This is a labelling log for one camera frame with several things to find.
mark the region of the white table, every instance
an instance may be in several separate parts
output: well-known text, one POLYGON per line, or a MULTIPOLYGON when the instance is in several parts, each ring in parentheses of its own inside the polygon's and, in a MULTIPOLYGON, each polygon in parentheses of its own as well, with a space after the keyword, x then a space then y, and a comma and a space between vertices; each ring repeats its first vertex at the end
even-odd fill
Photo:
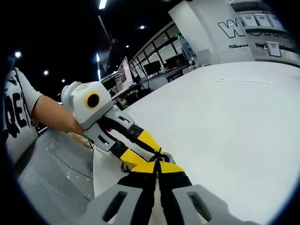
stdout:
MULTIPOLYGON (((152 133, 163 151, 173 155, 193 184, 226 201, 229 211, 241 220, 269 223, 297 184, 297 67, 271 62, 202 67, 149 94, 126 112, 152 133)), ((96 196, 124 176, 120 165, 118 159, 95 151, 96 196)), ((159 210, 153 211, 154 220, 161 224, 159 210)))

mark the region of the gray plastic part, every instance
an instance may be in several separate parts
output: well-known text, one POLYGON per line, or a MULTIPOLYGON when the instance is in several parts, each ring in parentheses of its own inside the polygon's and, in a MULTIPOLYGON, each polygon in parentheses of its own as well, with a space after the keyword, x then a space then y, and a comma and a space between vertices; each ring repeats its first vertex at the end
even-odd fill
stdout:
POLYGON ((98 111, 96 111, 91 117, 89 117, 83 124, 80 124, 84 130, 89 129, 92 124, 95 124, 103 115, 105 115, 110 110, 113 110, 113 102, 109 101, 104 106, 102 106, 98 111))
POLYGON ((185 225, 204 224, 198 212, 208 221, 207 225, 257 225, 254 222, 241 221, 231 215, 227 203, 201 185, 177 188, 173 193, 185 225))
POLYGON ((109 153, 111 147, 115 144, 115 141, 108 137, 97 123, 91 126, 88 130, 85 130, 84 136, 93 140, 95 145, 98 147, 97 149, 102 150, 102 153, 109 153), (106 143, 103 143, 98 136, 101 136, 106 143))
POLYGON ((121 111, 116 105, 113 106, 113 109, 108 111, 104 117, 110 118, 119 124, 121 124, 126 129, 129 129, 132 125, 135 124, 135 120, 131 118, 127 113, 121 111))
MULTIPOLYGON (((93 120, 97 121, 101 118, 101 114, 97 114, 97 116, 93 115, 93 120)), ((127 114, 122 112, 116 105, 114 105, 105 115, 104 117, 110 118, 122 126, 124 126, 126 129, 129 129, 133 124, 135 124, 135 121, 127 114)), ((109 136, 107 136, 103 130, 101 130, 100 126, 95 123, 93 126, 91 126, 89 129, 84 131, 84 136, 86 136, 89 139, 92 139, 95 143, 95 145, 98 147, 97 149, 101 150, 102 153, 109 153, 112 146, 115 144, 115 141, 111 139, 109 136), (106 143, 103 143, 98 136, 101 136, 106 143)))
POLYGON ((122 195, 126 195, 126 197, 117 212, 113 224, 129 225, 142 191, 143 190, 139 188, 116 184, 92 200, 88 204, 85 214, 76 220, 75 223, 77 225, 108 225, 109 223, 104 221, 103 217, 106 211, 109 210, 115 197, 119 193, 122 193, 122 195))

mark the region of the window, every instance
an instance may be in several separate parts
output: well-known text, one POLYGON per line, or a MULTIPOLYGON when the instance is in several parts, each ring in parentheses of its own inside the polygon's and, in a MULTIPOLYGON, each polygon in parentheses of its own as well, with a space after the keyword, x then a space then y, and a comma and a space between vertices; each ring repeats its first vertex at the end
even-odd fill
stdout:
POLYGON ((152 43, 145 48, 145 53, 148 57, 149 57, 150 53, 153 51, 154 51, 154 46, 152 43))
POLYGON ((132 75, 133 75, 134 77, 137 77, 137 76, 138 76, 138 73, 137 73, 137 70, 136 70, 135 67, 136 67, 136 66, 134 65, 134 63, 131 63, 131 64, 130 64, 130 71, 132 72, 132 75))
POLYGON ((166 47, 163 47, 161 50, 159 50, 159 54, 164 61, 163 63, 166 63, 167 59, 176 55, 171 44, 169 44, 166 47))
POLYGON ((179 31, 178 27, 176 25, 174 25, 167 30, 167 33, 170 36, 170 38, 173 38, 176 34, 179 34, 180 31, 179 31))
POLYGON ((155 61, 159 61, 161 67, 162 67, 162 68, 164 67, 164 65, 163 65, 162 61, 160 60, 160 58, 159 58, 157 52, 155 52, 155 53, 153 53, 152 55, 150 55, 150 56, 148 57, 148 59, 149 59, 149 62, 150 62, 150 63, 155 62, 155 61))
POLYGON ((141 70, 141 66, 139 65, 139 62, 137 61, 137 59, 135 59, 133 61, 133 66, 135 68, 135 70, 137 71, 137 74, 140 76, 140 77, 143 77, 145 76, 145 74, 143 73, 143 71, 141 70))
POLYGON ((178 52, 178 54, 181 54, 182 51, 181 51, 181 42, 180 42, 180 39, 177 39, 176 41, 174 41, 173 45, 174 45, 176 51, 178 52))
POLYGON ((138 57, 139 61, 142 62, 146 58, 144 51, 141 52, 137 57, 138 57))
POLYGON ((168 41, 167 35, 165 33, 162 33, 153 41, 153 43, 155 44, 156 48, 158 48, 167 41, 168 41))

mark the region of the white box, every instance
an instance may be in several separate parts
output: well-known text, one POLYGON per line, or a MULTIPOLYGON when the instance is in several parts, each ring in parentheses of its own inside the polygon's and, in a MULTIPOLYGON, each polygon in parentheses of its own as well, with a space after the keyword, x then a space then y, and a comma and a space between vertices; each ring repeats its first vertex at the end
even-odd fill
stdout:
POLYGON ((283 28, 281 22, 276 18, 275 15, 267 15, 270 23, 273 25, 273 27, 283 28))
POLYGON ((271 27, 272 24, 269 22, 266 14, 254 14, 256 22, 259 26, 271 27))
POLYGON ((266 45, 267 45, 270 56, 281 57, 281 51, 279 49, 278 42, 267 41, 266 45))
POLYGON ((245 27, 258 26, 253 14, 240 15, 245 27))

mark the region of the monitor screen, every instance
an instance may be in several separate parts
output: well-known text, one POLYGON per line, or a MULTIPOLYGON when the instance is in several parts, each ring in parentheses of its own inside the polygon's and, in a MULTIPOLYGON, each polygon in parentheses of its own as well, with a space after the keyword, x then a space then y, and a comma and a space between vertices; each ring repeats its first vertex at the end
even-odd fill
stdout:
POLYGON ((133 84, 131 71, 127 62, 127 57, 125 57, 118 70, 120 73, 121 81, 123 83, 123 87, 133 84))
POLYGON ((188 61, 184 58, 183 54, 176 55, 166 60, 165 67, 168 69, 179 68, 188 65, 188 61))
POLYGON ((108 79, 108 81, 103 82, 103 85, 107 90, 117 86, 117 82, 114 78, 108 79))
POLYGON ((155 61, 152 63, 149 63, 144 66, 146 73, 148 76, 158 73, 161 70, 161 65, 159 61, 155 61))

